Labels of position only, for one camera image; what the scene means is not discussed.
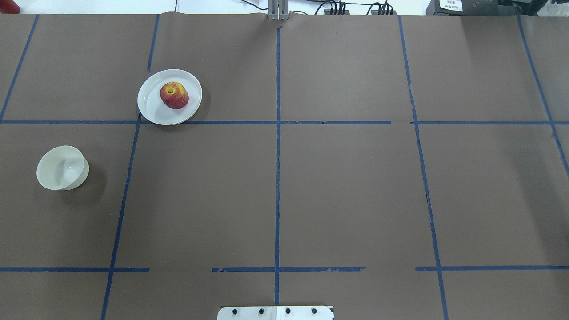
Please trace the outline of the white round plate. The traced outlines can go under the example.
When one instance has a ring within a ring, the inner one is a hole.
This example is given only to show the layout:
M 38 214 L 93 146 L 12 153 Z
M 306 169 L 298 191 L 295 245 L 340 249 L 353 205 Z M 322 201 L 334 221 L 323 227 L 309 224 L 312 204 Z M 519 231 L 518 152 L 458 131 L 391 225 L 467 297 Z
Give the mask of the white round plate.
M 189 97 L 185 106 L 173 109 L 160 97 L 160 90 L 169 82 L 180 83 Z M 201 83 L 191 73 L 167 69 L 150 76 L 140 87 L 137 104 L 142 116 L 158 125 L 177 125 L 189 120 L 199 109 L 203 92 Z

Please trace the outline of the grey aluminium post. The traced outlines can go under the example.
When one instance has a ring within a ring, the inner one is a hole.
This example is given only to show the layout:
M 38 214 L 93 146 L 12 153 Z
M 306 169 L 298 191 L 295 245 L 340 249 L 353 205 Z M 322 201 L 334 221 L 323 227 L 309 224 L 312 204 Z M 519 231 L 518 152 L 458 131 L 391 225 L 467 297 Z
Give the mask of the grey aluminium post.
M 288 20 L 289 16 L 288 0 L 268 0 L 268 20 Z

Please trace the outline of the white bowl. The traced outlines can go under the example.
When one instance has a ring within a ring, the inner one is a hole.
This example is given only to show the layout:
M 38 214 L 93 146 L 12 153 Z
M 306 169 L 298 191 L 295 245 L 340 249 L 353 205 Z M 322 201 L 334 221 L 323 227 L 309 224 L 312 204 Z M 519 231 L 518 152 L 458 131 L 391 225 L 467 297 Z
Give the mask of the white bowl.
M 76 147 L 63 145 L 49 150 L 39 161 L 36 178 L 47 190 L 67 191 L 82 185 L 90 171 L 89 162 Z

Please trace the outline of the red yellow apple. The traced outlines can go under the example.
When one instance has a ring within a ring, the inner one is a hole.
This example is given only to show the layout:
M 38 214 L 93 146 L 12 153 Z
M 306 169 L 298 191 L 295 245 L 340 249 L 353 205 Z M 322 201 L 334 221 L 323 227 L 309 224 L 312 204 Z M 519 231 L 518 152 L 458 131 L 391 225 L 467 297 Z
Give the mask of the red yellow apple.
M 189 95 L 185 87 L 176 81 L 165 83 L 159 91 L 162 102 L 173 110 L 184 108 L 189 103 Z

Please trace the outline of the black device with label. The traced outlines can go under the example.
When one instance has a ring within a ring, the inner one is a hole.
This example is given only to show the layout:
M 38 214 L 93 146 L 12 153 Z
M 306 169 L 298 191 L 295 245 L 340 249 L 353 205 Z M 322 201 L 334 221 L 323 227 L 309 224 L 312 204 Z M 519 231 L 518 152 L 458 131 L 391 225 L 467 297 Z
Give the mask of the black device with label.
M 511 3 L 504 0 L 431 0 L 427 16 L 516 16 Z

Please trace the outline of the brown paper table cover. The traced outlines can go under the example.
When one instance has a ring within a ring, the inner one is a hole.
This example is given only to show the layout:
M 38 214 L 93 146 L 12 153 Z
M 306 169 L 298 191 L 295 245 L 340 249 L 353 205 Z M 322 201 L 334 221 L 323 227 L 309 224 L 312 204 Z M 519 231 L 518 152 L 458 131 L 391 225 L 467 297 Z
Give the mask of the brown paper table cover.
M 202 86 L 158 125 L 141 85 Z M 69 145 L 85 182 L 53 191 Z M 568 318 L 568 19 L 1 17 L 1 318 Z

